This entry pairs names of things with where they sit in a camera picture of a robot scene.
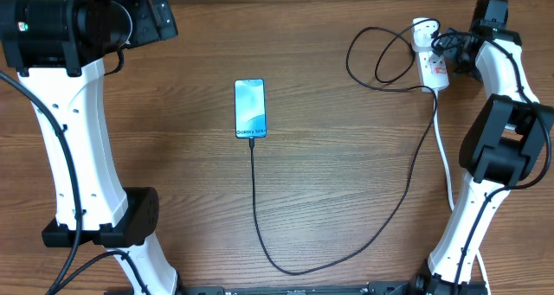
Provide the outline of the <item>blue Galaxy S24 smartphone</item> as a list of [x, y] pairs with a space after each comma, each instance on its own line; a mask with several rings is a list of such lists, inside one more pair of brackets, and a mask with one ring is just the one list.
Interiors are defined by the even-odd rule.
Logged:
[[238, 138], [267, 136], [265, 82], [263, 79], [235, 81], [235, 135]]

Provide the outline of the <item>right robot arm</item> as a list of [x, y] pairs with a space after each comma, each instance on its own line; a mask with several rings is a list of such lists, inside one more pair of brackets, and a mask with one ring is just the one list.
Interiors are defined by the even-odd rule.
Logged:
[[398, 286], [403, 294], [486, 294], [473, 282], [473, 262], [499, 205], [515, 189], [526, 189], [540, 153], [552, 152], [553, 109], [540, 104], [521, 63], [519, 33], [507, 28], [507, 0], [478, 0], [467, 32], [439, 32], [432, 19], [412, 22], [412, 44], [420, 82], [437, 93], [448, 86], [447, 63], [471, 74], [487, 101], [464, 137], [459, 164], [464, 179], [458, 202], [423, 273]]

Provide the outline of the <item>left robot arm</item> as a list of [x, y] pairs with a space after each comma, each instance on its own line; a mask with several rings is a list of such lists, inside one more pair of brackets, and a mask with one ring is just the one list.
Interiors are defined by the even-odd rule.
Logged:
[[6, 82], [35, 110], [55, 183], [47, 247], [91, 242], [114, 257], [134, 294], [181, 294], [155, 230], [158, 193], [123, 187], [104, 110], [104, 58], [177, 36], [168, 0], [1, 0]]

